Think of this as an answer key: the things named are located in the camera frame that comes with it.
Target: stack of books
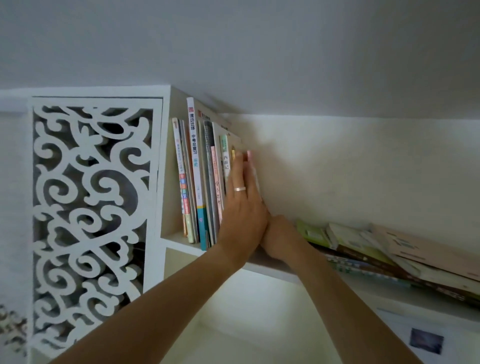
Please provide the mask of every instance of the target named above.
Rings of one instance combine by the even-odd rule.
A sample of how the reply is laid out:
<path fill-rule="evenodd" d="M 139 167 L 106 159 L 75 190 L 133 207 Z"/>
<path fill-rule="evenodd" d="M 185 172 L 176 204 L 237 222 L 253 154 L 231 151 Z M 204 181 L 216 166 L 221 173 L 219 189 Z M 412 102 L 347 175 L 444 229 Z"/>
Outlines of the stack of books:
<path fill-rule="evenodd" d="M 172 119 L 183 232 L 189 243 L 207 250 L 217 240 L 231 163 L 245 148 L 229 123 L 198 100 L 188 97 L 187 107 L 188 120 Z"/>
<path fill-rule="evenodd" d="M 297 230 L 336 270 L 414 285 L 480 308 L 480 257 L 372 224 L 369 231 L 297 221 Z"/>

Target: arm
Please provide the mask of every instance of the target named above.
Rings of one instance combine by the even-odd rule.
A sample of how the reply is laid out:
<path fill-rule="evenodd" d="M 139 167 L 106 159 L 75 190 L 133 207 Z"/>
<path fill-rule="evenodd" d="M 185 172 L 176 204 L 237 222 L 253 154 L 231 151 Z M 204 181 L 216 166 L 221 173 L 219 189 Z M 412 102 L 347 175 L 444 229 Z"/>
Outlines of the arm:
<path fill-rule="evenodd" d="M 285 217 L 271 219 L 262 246 L 298 275 L 344 364 L 421 364 Z"/>
<path fill-rule="evenodd" d="M 246 191 L 234 191 L 246 186 Z M 218 242 L 70 347 L 52 364 L 158 364 L 190 320 L 260 243 L 267 210 L 248 162 L 235 158 Z"/>

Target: forearm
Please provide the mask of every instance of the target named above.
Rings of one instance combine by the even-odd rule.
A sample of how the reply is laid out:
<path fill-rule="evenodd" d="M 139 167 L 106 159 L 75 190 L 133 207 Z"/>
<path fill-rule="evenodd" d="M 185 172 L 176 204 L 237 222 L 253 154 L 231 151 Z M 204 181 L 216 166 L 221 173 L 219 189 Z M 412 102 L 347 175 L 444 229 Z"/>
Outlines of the forearm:
<path fill-rule="evenodd" d="M 158 364 L 234 269 L 214 247 L 124 307 L 53 364 Z"/>
<path fill-rule="evenodd" d="M 344 364 L 421 363 L 308 244 L 287 262 L 317 308 Z"/>

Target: teal book spine bottom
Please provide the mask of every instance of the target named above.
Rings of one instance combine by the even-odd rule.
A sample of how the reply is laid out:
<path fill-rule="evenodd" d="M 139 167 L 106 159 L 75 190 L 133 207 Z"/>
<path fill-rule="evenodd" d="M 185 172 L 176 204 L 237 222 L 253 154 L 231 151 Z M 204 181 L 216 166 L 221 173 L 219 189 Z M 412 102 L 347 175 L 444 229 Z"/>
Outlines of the teal book spine bottom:
<path fill-rule="evenodd" d="M 200 248 L 206 251 L 210 246 L 210 236 L 208 234 L 208 221 L 206 207 L 197 208 L 198 232 L 200 234 Z"/>

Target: hand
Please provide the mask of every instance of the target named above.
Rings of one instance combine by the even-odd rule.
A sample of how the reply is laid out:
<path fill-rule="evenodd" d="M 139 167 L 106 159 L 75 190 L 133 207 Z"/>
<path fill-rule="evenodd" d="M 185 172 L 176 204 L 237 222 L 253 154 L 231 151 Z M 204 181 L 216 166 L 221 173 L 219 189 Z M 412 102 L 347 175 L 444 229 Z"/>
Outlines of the hand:
<path fill-rule="evenodd" d="M 235 270 L 243 267 L 260 244 L 268 223 L 268 211 L 255 183 L 252 160 L 245 161 L 244 157 L 237 153 L 232 163 L 217 242 Z M 246 190 L 235 191 L 239 187 Z"/>
<path fill-rule="evenodd" d="M 291 260 L 305 249 L 308 250 L 310 245 L 285 216 L 278 215 L 270 218 L 262 247 L 272 258 L 291 265 Z"/>

